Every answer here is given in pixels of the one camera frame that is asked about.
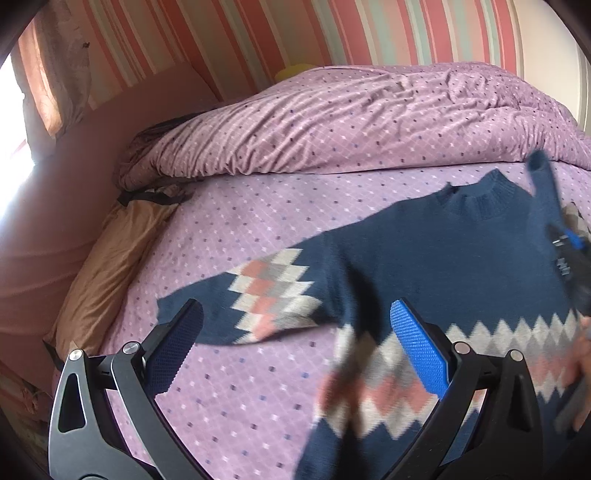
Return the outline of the person's right hand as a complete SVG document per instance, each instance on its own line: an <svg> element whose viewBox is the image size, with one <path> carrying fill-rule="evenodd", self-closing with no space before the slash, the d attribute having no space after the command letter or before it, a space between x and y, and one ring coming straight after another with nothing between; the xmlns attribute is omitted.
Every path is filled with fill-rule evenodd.
<svg viewBox="0 0 591 480"><path fill-rule="evenodd" d="M575 378L580 374L585 380L586 392L584 402L579 408L576 416L573 419L572 427L575 431L579 431L585 424L587 417L590 414L590 318L582 317L580 319L581 334L576 339L573 345L573 361L574 371L572 377Z"/></svg>

